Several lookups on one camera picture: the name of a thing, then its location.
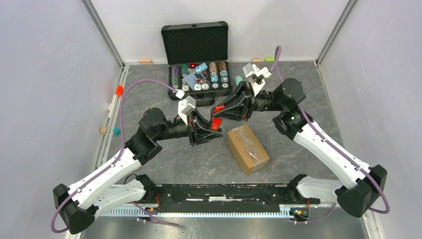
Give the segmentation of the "red black utility knife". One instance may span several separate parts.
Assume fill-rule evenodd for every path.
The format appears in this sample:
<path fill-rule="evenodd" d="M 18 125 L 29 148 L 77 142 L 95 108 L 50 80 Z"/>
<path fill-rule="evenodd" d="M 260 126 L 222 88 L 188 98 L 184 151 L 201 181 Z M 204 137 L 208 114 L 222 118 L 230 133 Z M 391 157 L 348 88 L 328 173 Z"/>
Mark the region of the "red black utility knife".
<path fill-rule="evenodd" d="M 221 125 L 222 118 L 216 117 L 215 115 L 222 109 L 224 109 L 224 105 L 216 106 L 215 109 L 212 111 L 211 120 L 210 120 L 210 129 L 214 131 L 218 131 Z"/>

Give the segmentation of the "brown cardboard express box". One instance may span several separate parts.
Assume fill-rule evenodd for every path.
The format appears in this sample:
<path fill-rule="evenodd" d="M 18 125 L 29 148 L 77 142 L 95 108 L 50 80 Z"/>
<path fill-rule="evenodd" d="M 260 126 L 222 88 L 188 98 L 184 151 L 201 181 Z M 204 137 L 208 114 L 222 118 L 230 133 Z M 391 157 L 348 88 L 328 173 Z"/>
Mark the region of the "brown cardboard express box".
<path fill-rule="evenodd" d="M 248 124 L 231 129 L 227 133 L 227 145 L 245 175 L 266 167 L 270 160 Z"/>

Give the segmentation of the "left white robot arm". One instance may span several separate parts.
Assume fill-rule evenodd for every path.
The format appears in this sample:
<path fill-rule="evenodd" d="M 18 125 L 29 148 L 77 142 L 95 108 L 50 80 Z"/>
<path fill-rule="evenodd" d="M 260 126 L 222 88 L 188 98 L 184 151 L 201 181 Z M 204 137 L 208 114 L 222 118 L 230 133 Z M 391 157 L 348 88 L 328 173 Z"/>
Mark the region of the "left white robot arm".
<path fill-rule="evenodd" d="M 161 150 L 160 140 L 187 137 L 192 145 L 208 143 L 222 137 L 221 118 L 205 119 L 197 110 L 187 115 L 187 121 L 167 120 L 159 108 L 148 109 L 137 132 L 105 164 L 80 181 L 53 189 L 56 211 L 51 220 L 54 233 L 69 231 L 78 234 L 87 229 L 102 213 L 131 201 L 150 203 L 156 198 L 156 189 L 141 180 L 130 182 L 128 188 L 109 187 L 124 175 L 145 165 Z"/>

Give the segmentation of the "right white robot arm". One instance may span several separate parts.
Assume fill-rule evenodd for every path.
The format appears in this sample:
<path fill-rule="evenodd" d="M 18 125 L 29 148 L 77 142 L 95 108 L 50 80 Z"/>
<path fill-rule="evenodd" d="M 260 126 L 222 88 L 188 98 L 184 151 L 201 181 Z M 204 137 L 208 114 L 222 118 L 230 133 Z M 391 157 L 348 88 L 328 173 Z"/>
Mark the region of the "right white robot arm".
<path fill-rule="evenodd" d="M 355 157 L 333 140 L 300 103 L 306 98 L 300 81 L 284 80 L 274 91 L 258 91 L 248 81 L 241 81 L 233 92 L 211 111 L 211 128 L 218 129 L 224 119 L 244 121 L 254 112 L 274 111 L 277 131 L 316 156 L 335 175 L 336 180 L 316 179 L 300 174 L 288 183 L 291 202 L 319 199 L 339 205 L 349 215 L 359 218 L 373 210 L 382 199 L 387 170 L 371 166 Z"/>

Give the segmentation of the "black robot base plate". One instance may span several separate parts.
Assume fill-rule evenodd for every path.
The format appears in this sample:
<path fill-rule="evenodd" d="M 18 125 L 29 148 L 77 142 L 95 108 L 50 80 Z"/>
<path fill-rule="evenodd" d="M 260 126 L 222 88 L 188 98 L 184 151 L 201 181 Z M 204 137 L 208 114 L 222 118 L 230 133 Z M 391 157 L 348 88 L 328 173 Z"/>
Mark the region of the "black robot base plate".
<path fill-rule="evenodd" d="M 160 213 L 275 213 L 280 205 L 319 204 L 288 184 L 155 184 L 146 174 L 136 175 L 146 194 L 139 204 L 156 204 Z"/>

